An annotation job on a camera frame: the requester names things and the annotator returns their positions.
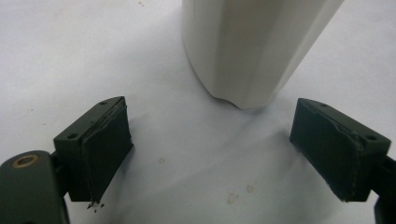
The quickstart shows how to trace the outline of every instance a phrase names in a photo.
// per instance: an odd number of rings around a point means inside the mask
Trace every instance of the screw hole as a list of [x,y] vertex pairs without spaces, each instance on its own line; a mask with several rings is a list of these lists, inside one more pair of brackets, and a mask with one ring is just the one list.
[[76,138],[78,136],[78,134],[76,133],[70,133],[69,135],[67,135],[67,139],[73,139]]
[[373,135],[366,135],[366,138],[369,139],[369,140],[372,140],[372,141],[376,140],[376,137],[373,136]]

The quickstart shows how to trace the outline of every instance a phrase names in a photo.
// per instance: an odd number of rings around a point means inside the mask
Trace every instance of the white table surface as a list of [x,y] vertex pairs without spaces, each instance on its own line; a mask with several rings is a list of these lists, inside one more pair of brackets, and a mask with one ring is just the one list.
[[0,0],[0,162],[124,95],[135,153],[96,213],[65,196],[73,224],[374,223],[377,196],[338,201],[289,135],[304,97],[396,140],[395,27],[394,0],[346,0],[272,103],[239,110],[194,74],[180,0]]

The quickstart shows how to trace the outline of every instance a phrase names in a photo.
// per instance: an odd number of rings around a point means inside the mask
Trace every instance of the white surface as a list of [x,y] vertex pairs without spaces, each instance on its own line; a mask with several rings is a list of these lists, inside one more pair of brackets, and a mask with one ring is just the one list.
[[345,1],[272,103],[243,111],[192,72],[179,0],[0,0],[0,162],[125,95],[135,154],[97,213],[67,203],[72,223],[374,223],[374,193],[339,202],[288,138],[305,97],[396,140],[395,24],[393,0]]
[[216,98],[268,105],[344,0],[183,0],[184,47]]

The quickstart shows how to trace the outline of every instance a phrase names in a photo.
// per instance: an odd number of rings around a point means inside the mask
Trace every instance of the dark gripper mount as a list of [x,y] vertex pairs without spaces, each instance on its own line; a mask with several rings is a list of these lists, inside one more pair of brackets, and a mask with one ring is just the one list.
[[0,223],[69,223],[64,195],[99,203],[133,147],[124,97],[102,101],[53,140],[0,167]]
[[329,105],[299,99],[290,141],[344,202],[378,194],[377,224],[396,223],[396,162],[390,141]]

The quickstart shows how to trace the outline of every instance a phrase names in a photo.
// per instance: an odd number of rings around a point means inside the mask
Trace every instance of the white bottle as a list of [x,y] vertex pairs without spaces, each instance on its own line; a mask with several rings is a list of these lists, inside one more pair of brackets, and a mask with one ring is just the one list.
[[343,0],[183,0],[183,39],[209,92],[267,105]]

